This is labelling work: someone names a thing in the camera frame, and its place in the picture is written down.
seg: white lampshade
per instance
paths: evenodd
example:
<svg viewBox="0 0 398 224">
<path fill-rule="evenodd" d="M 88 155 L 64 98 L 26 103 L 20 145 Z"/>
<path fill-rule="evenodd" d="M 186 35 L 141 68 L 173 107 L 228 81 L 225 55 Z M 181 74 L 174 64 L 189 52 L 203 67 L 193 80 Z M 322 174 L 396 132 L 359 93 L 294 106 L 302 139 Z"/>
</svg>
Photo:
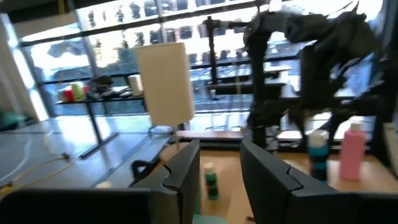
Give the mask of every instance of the white lampshade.
<svg viewBox="0 0 398 224">
<path fill-rule="evenodd" d="M 136 47 L 144 98 L 152 122 L 176 126 L 195 114 L 184 43 Z"/>
</svg>

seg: stand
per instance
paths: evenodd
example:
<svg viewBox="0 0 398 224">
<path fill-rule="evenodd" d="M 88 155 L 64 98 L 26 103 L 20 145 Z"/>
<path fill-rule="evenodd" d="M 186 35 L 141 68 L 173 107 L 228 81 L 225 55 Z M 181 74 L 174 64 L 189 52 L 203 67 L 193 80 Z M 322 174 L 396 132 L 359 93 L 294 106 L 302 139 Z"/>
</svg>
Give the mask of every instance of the stand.
<svg viewBox="0 0 398 224">
<path fill-rule="evenodd" d="M 115 138 L 119 134 L 119 133 L 112 133 L 111 135 L 109 135 L 105 139 L 102 139 L 100 130 L 98 129 L 97 121 L 95 120 L 95 115 L 94 115 L 94 111 L 93 111 L 93 107 L 91 106 L 91 103 L 87 101 L 87 102 L 85 102 L 85 106 L 86 106 L 86 109 L 87 109 L 87 112 L 88 112 L 88 116 L 90 117 L 90 120 L 91 120 L 91 125 L 92 125 L 93 130 L 94 130 L 94 134 L 95 134 L 95 138 L 96 138 L 97 144 L 95 146 L 92 146 L 91 148 L 89 148 L 85 152 L 83 152 L 79 156 L 80 159 L 89 158 L 92 154 L 94 154 L 94 152 L 98 151 L 100 149 L 100 147 L 104 146 L 106 143 L 108 143 L 110 140 L 112 140 L 113 138 Z"/>
</svg>

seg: window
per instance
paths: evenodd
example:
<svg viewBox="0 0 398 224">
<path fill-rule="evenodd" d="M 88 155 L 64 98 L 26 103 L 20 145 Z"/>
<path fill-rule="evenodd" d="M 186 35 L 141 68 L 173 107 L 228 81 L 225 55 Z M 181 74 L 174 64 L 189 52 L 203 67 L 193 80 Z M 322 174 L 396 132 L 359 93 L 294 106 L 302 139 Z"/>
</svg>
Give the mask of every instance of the window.
<svg viewBox="0 0 398 224">
<path fill-rule="evenodd" d="M 135 46 L 158 44 L 160 25 L 118 30 L 89 36 L 100 74 L 137 72 Z"/>
<path fill-rule="evenodd" d="M 104 31 L 100 34 L 83 38 L 46 42 L 25 47 L 26 55 L 32 59 L 34 73 L 44 83 L 44 98 L 54 105 L 53 110 L 57 115 L 86 114 L 83 105 L 55 106 L 57 91 L 65 87 L 68 84 L 68 80 L 77 79 L 87 82 L 91 77 L 98 75 L 110 75 L 111 77 L 117 75 L 112 77 L 113 86 L 125 86 L 127 83 L 124 77 L 121 76 L 138 72 L 134 47 L 162 42 L 183 42 L 190 65 L 203 67 L 190 71 L 197 111 L 236 110 L 242 108 L 245 110 L 249 108 L 252 102 L 251 95 L 215 95 L 213 91 L 206 87 L 211 81 L 208 33 L 206 27 L 202 24 L 207 19 L 207 14 L 175 19 L 180 15 L 187 15 L 186 13 L 180 14 L 180 12 L 194 14 L 197 13 L 196 10 L 201 12 L 202 9 L 227 6 L 228 4 L 240 2 L 250 2 L 250 0 L 112 1 L 78 9 L 77 14 L 81 24 L 76 22 L 75 16 L 71 16 L 70 20 L 68 20 L 70 24 L 67 26 L 57 28 L 53 28 L 53 26 L 51 29 L 46 28 L 48 30 L 31 35 L 27 35 L 28 33 L 30 34 L 30 31 L 21 31 L 21 33 L 26 35 L 20 35 L 20 37 L 22 37 L 22 41 L 28 42 L 60 35 L 76 34 L 81 31 L 79 27 L 82 27 L 83 30 L 98 30 L 120 24 L 131 24 L 132 27 L 137 26 L 139 22 L 148 24 L 129 29 L 124 27 L 116 31 Z M 350 2 L 350 0 L 319 0 L 317 4 L 309 0 L 291 0 L 284 1 L 282 4 L 271 4 L 269 7 L 270 10 L 294 11 L 299 14 L 321 13 L 327 15 L 337 11 L 346 5 L 347 2 Z M 368 16 L 367 20 L 371 22 L 379 13 L 381 3 L 382 0 L 373 1 L 370 7 L 361 1 L 358 12 L 365 12 Z M 268 5 L 261 6 L 261 11 L 267 8 Z M 209 15 L 213 19 L 249 22 L 256 15 L 257 8 L 250 6 L 233 11 L 212 12 Z M 330 17 L 336 17 L 340 13 L 341 11 L 338 11 L 331 14 Z M 173 15 L 173 19 L 168 21 L 167 19 L 170 18 L 168 16 L 171 15 Z M 248 59 L 248 54 L 244 51 L 243 32 L 244 28 L 242 27 L 231 30 L 214 30 L 216 62 L 218 64 L 232 64 L 231 66 L 218 67 L 218 78 L 231 78 L 236 75 L 251 74 L 250 65 L 234 65 L 233 63 Z M 267 57 L 278 58 L 296 55 L 306 44 L 290 44 L 283 33 L 275 32 L 268 42 Z M 350 78 L 347 85 L 355 94 L 360 94 L 368 85 L 369 60 L 369 58 L 364 60 L 361 64 L 348 71 Z M 91 61 L 95 61 L 93 66 L 90 65 Z M 279 65 L 292 67 L 289 71 L 289 81 L 295 88 L 299 87 L 300 63 L 298 60 L 266 62 L 264 65 L 265 67 Z M 144 102 L 141 100 L 111 102 L 106 104 L 106 108 L 110 114 L 143 113 Z M 103 105 L 101 103 L 96 104 L 95 111 L 98 114 L 103 114 Z"/>
<path fill-rule="evenodd" d="M 161 0 L 163 15 L 177 11 L 192 11 L 204 9 L 210 6 L 222 6 L 229 4 L 229 0 Z M 234 3 L 247 2 L 248 0 L 235 0 Z"/>
<path fill-rule="evenodd" d="M 67 87 L 68 83 L 64 84 L 49 84 L 44 86 L 44 94 L 42 98 L 45 101 L 51 102 L 52 108 L 49 108 L 56 116 L 63 115 L 83 115 L 88 114 L 84 104 L 74 105 L 56 105 L 58 101 L 58 91 Z M 101 103 L 93 103 L 93 110 L 95 114 L 104 114 L 103 105 Z"/>
<path fill-rule="evenodd" d="M 78 9 L 77 13 L 86 30 L 127 24 L 157 17 L 153 0 L 111 1 Z"/>
<path fill-rule="evenodd" d="M 124 78 L 113 78 L 112 86 L 128 86 Z M 111 114 L 135 114 L 145 113 L 144 100 L 122 101 L 106 103 Z"/>
<path fill-rule="evenodd" d="M 43 81 L 92 76 L 81 38 L 33 45 L 25 51 L 32 58 L 35 75 Z"/>
</svg>

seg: robotic arm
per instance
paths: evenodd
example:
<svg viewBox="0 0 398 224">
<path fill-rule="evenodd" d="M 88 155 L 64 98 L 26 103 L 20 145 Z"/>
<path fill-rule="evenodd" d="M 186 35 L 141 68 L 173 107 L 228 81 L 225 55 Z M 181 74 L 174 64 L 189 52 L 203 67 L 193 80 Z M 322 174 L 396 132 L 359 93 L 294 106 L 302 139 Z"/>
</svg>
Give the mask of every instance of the robotic arm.
<svg viewBox="0 0 398 224">
<path fill-rule="evenodd" d="M 360 62 L 381 48 L 368 24 L 364 14 L 356 10 L 344 12 L 336 19 L 327 19 L 320 14 L 296 15 L 287 12 L 261 12 L 247 26 L 244 32 L 244 43 L 251 57 L 253 73 L 254 103 L 252 106 L 253 141 L 264 143 L 264 123 L 268 109 L 275 108 L 267 102 L 265 93 L 263 62 L 267 42 L 273 32 L 283 32 L 291 43 L 314 43 L 304 47 L 299 53 L 301 87 L 298 103 L 295 105 L 277 104 L 279 109 L 289 109 L 289 119 L 296 123 L 302 133 L 302 144 L 307 144 L 304 133 L 304 116 L 308 111 L 317 113 L 324 109 L 341 108 L 340 102 L 334 100 L 335 93 L 343 87 L 344 76 L 350 66 Z M 340 73 L 331 79 L 331 69 L 338 66 Z M 330 138 L 340 124 L 332 125 Z"/>
</svg>

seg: desk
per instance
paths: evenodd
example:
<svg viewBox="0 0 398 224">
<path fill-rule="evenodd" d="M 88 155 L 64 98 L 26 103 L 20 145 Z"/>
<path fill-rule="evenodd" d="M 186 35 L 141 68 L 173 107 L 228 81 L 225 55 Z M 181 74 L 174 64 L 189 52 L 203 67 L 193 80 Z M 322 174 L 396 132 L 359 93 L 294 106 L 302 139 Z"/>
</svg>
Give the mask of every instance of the desk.
<svg viewBox="0 0 398 224">
<path fill-rule="evenodd" d="M 246 190 L 244 188 L 239 152 L 200 151 L 201 167 L 206 162 L 213 162 L 218 175 L 217 201 L 206 199 L 206 187 L 201 180 L 202 215 L 223 217 L 229 224 L 245 224 L 246 217 L 252 217 Z M 305 154 L 280 154 L 282 158 L 297 169 L 307 172 L 308 160 Z M 366 156 L 361 168 L 361 181 L 353 182 L 338 177 L 338 156 L 331 156 L 329 161 L 330 186 L 340 191 L 377 191 L 398 192 L 398 181 L 373 156 Z"/>
</svg>

